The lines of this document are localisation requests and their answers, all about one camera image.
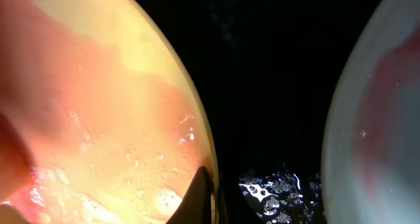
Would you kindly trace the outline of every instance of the red stain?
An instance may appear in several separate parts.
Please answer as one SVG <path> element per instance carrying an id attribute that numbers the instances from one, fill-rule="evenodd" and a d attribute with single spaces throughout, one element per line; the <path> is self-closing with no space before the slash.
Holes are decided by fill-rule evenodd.
<path id="1" fill-rule="evenodd" d="M 159 76 L 127 70 L 116 49 L 103 48 L 93 39 L 75 34 L 32 1 L 0 0 L 0 103 L 15 106 L 33 128 L 46 136 L 54 137 L 64 128 L 64 136 L 77 142 L 83 140 L 86 131 L 91 137 L 104 133 L 123 138 L 124 146 L 136 144 L 145 152 L 160 149 L 168 157 L 184 153 L 191 171 L 202 165 L 206 155 L 203 135 L 184 93 Z M 77 113 L 83 129 L 74 126 L 72 113 Z M 190 118 L 180 124 L 187 116 Z M 153 127 L 161 135 L 159 143 L 146 138 L 149 134 L 143 131 L 145 127 Z M 180 136 L 187 137 L 192 130 L 193 141 L 185 138 L 185 143 L 178 143 Z M 33 153 L 48 149 L 36 143 L 26 146 Z M 63 145 L 57 145 L 57 150 L 66 152 L 68 158 L 78 159 L 75 148 L 60 146 Z M 101 174 L 104 181 L 121 172 L 117 169 L 122 166 L 117 158 L 111 163 L 105 165 L 109 166 L 104 169 L 107 173 Z M 166 165 L 169 164 L 177 166 L 177 161 L 169 158 Z M 157 166 L 150 169 L 144 172 L 161 173 Z M 194 174 L 179 173 L 165 182 L 183 196 Z M 34 223 L 39 212 L 48 213 L 49 205 L 54 205 L 48 199 L 44 200 L 45 206 L 33 201 L 31 191 L 41 186 L 36 181 L 34 173 L 32 184 L 22 187 L 13 199 L 25 218 Z"/>
<path id="2" fill-rule="evenodd" d="M 389 165 L 388 149 L 385 147 L 387 135 L 398 126 L 398 118 L 403 110 L 396 101 L 396 92 L 419 79 L 420 29 L 417 28 L 405 42 L 380 60 L 364 93 L 356 119 L 356 130 L 360 135 L 354 141 L 356 162 L 362 165 L 362 179 L 367 193 L 377 207 L 380 207 L 380 201 L 373 178 L 375 166 Z"/>

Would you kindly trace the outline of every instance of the black background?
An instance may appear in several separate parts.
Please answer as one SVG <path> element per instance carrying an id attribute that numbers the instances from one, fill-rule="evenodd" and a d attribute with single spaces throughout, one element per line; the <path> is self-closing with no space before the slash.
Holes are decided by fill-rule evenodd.
<path id="1" fill-rule="evenodd" d="M 136 0 L 193 79 L 219 170 L 320 171 L 327 112 L 381 0 Z"/>

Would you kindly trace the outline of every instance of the white bowl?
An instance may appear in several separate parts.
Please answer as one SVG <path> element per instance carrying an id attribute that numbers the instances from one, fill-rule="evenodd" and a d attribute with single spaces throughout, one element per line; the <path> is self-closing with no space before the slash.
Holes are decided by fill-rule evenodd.
<path id="1" fill-rule="evenodd" d="M 383 0 L 335 91 L 324 135 L 329 224 L 420 223 L 420 0 Z"/>

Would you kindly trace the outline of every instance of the white plate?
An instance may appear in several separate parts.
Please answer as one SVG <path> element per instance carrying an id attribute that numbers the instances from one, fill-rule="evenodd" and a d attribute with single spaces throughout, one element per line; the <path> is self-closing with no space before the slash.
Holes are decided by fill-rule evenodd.
<path id="1" fill-rule="evenodd" d="M 420 0 L 383 0 L 337 85 L 324 135 L 329 224 L 420 223 Z"/>

